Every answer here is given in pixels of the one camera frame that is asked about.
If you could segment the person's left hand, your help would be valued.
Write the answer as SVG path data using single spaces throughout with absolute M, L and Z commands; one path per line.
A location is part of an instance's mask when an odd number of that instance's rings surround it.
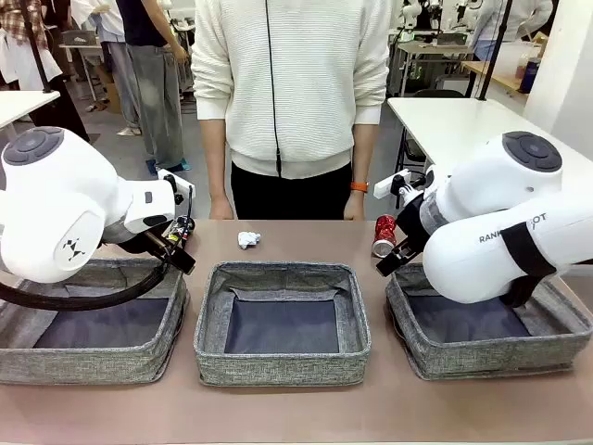
M 364 199 L 365 193 L 359 190 L 352 190 L 350 192 L 347 204 L 344 208 L 345 221 L 364 221 Z

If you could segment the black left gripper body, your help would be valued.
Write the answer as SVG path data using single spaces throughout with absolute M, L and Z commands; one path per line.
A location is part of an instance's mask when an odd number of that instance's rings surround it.
M 144 246 L 146 253 L 162 261 L 172 261 L 178 247 L 175 241 L 152 229 L 144 232 Z

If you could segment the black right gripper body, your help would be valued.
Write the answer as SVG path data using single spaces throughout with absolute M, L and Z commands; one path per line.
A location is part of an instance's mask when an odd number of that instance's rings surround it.
M 416 197 L 397 216 L 397 226 L 405 235 L 397 246 L 412 253 L 422 253 L 430 237 L 420 217 L 422 204 L 423 197 Z

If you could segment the person's right hand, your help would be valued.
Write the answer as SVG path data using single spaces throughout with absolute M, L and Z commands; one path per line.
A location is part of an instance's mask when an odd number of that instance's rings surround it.
M 209 218 L 218 221 L 232 220 L 234 218 L 233 208 L 226 197 L 211 200 Z

